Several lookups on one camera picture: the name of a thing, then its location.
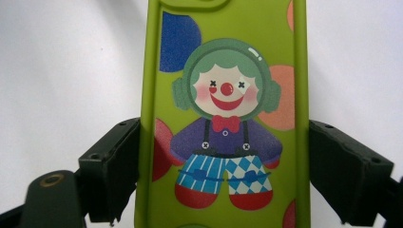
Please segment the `black bracket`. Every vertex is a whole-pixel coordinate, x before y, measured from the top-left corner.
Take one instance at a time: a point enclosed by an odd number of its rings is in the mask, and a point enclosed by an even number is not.
[[[26,203],[0,215],[2,228],[82,228],[120,220],[139,177],[140,119],[116,124],[79,159],[76,173],[55,171],[33,181]]]
[[[386,227],[403,227],[403,180],[391,179],[393,163],[326,123],[310,121],[313,186],[343,223],[373,226],[379,213]]]

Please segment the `rosy cheek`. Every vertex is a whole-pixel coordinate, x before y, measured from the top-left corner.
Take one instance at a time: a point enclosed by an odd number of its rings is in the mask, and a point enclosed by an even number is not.
[[[197,92],[197,100],[205,101],[210,98],[209,87],[205,85],[195,86]]]
[[[246,102],[255,102],[258,99],[258,91],[255,87],[249,87],[243,95],[243,100]]]

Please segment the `purple shirt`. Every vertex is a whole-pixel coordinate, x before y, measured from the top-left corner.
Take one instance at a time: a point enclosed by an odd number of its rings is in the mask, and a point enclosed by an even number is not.
[[[172,138],[171,153],[178,160],[184,162],[196,151],[202,149],[205,135],[205,118],[199,118],[195,122],[180,131]],[[263,163],[275,162],[281,154],[281,142],[263,126],[253,120],[247,121],[248,136],[244,136],[243,124],[240,130],[232,133],[227,129],[215,132],[212,124],[208,126],[209,147],[215,148],[222,155],[234,155],[238,148],[242,148],[245,139],[249,139],[250,149],[258,152]]]

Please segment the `white background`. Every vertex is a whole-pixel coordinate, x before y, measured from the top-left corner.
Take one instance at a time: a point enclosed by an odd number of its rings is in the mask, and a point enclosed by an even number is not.
[[[395,162],[396,180],[402,10],[401,0],[307,1],[310,118]],[[145,22],[144,0],[0,0],[0,213],[24,203],[31,181],[75,171],[114,124],[140,116]],[[313,228],[350,227],[311,195]],[[132,227],[133,204],[116,227]]]

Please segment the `green phone case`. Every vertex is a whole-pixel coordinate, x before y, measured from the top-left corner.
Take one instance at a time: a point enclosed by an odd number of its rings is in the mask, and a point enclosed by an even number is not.
[[[310,227],[305,0],[150,0],[136,228]]]

